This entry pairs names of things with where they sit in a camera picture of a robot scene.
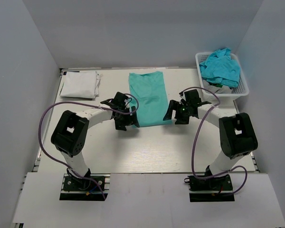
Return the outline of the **green t shirt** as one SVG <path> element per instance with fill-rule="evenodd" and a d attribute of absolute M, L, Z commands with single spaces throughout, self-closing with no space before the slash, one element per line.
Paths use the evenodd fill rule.
<path fill-rule="evenodd" d="M 163 72 L 130 73 L 128 82 L 130 94 L 139 102 L 137 119 L 140 127 L 172 124 L 172 120 L 163 120 L 169 106 Z"/>

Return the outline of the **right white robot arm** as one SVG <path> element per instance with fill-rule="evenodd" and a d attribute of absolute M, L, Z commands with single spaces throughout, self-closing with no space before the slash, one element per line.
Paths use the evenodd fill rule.
<path fill-rule="evenodd" d="M 244 156 L 258 148 L 258 141 L 247 113 L 227 116 L 219 109 L 221 101 L 216 96 L 215 104 L 202 101 L 198 87 L 189 87 L 180 92 L 180 101 L 170 100 L 163 120 L 175 118 L 175 124 L 187 125 L 190 118 L 200 119 L 193 145 L 191 158 L 195 158 L 198 137 L 204 122 L 208 122 L 219 129 L 220 153 L 206 169 L 206 177 L 197 176 L 195 161 L 191 161 L 193 176 L 198 180 L 208 180 L 224 177 L 238 168 L 236 163 Z"/>

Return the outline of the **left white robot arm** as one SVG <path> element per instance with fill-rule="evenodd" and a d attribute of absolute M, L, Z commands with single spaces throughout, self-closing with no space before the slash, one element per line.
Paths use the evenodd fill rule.
<path fill-rule="evenodd" d="M 139 128 L 138 107 L 138 100 L 133 95 L 117 92 L 114 98 L 104 100 L 98 106 L 90 105 L 85 111 L 64 111 L 53 131 L 51 143 L 63 155 L 67 171 L 80 179 L 89 178 L 91 172 L 82 155 L 87 131 L 110 120 L 114 120 L 115 129 L 119 131 L 126 131 L 131 125 Z"/>

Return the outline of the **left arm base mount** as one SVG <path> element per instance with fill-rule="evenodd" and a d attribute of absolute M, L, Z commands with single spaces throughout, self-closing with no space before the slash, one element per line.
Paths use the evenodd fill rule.
<path fill-rule="evenodd" d="M 105 198 L 109 193 L 110 174 L 91 175 L 90 178 L 97 181 L 101 187 Z M 91 180 L 78 182 L 76 179 L 64 174 L 60 196 L 60 201 L 105 201 L 98 186 Z"/>

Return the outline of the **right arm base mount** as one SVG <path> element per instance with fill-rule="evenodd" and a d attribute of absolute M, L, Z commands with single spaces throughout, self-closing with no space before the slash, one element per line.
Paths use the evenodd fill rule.
<path fill-rule="evenodd" d="M 193 175 L 184 179 L 189 185 L 190 202 L 233 202 L 235 201 L 231 177 L 216 177 L 200 180 Z"/>

